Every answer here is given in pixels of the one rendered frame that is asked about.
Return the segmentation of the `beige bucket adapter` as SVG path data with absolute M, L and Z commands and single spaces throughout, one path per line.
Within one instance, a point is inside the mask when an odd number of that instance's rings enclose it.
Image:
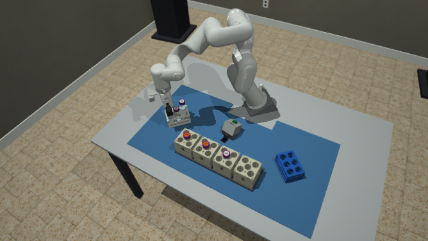
M 223 151 L 228 150 L 230 152 L 230 158 L 225 160 L 222 153 Z M 213 170 L 231 178 L 233 171 L 240 161 L 240 153 L 234 151 L 224 145 L 219 149 L 218 153 L 215 155 L 213 162 Z
M 261 162 L 243 155 L 233 171 L 233 180 L 253 188 L 261 173 Z
M 190 140 L 186 141 L 184 139 L 183 134 L 185 132 L 190 133 Z M 176 151 L 192 159 L 193 149 L 199 143 L 200 140 L 201 140 L 200 134 L 185 128 L 174 141 Z
M 204 141 L 208 141 L 210 143 L 210 148 L 207 150 L 203 149 L 202 143 Z M 219 149 L 220 149 L 219 143 L 213 140 L 210 140 L 206 137 L 202 137 L 199 143 L 193 149 L 194 160 L 211 168 L 213 166 L 212 160 L 214 159 L 215 155 L 218 153 Z

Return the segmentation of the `blue bench mat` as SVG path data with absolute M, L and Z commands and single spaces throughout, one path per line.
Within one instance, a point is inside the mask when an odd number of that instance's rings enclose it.
M 174 106 L 184 99 L 191 123 L 169 128 L 163 105 L 127 143 L 137 150 L 226 195 L 250 209 L 311 239 L 331 178 L 340 144 L 277 120 L 268 129 L 228 113 L 232 103 L 181 85 L 172 95 Z M 224 122 L 234 119 L 242 131 L 222 140 Z M 251 192 L 175 153 L 175 139 L 189 129 L 262 163 L 264 170 Z M 285 183 L 276 155 L 294 151 L 303 179 Z

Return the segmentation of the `white tube rack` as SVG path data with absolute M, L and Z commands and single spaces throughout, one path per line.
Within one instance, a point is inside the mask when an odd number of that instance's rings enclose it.
M 182 111 L 180 107 L 179 107 L 179 109 L 180 109 L 179 111 L 180 111 L 180 115 L 181 116 L 177 118 L 177 117 L 175 117 L 174 111 L 173 111 L 173 108 L 172 108 L 172 112 L 173 112 L 173 116 L 174 116 L 173 119 L 168 119 L 167 113 L 165 111 L 165 115 L 166 115 L 166 118 L 167 118 L 167 123 L 169 125 L 169 128 L 173 128 L 173 127 L 176 127 L 176 126 L 180 126 L 180 125 L 191 123 L 191 119 L 190 119 L 190 114 L 189 114 L 188 108 L 186 107 L 186 110 L 184 110 L 184 111 Z M 186 112 L 186 114 L 183 114 L 184 112 Z M 176 121 L 177 119 L 181 119 L 181 121 Z M 174 121 L 174 122 L 173 123 L 169 123 L 169 121 Z

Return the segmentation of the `blue tube rack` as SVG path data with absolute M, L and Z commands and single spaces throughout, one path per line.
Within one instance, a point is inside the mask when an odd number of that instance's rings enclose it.
M 296 160 L 298 163 L 296 162 Z M 305 171 L 302 168 L 302 165 L 300 164 L 294 151 L 287 151 L 284 153 L 277 154 L 275 161 L 283 176 L 285 183 L 290 183 L 292 181 L 303 179 Z

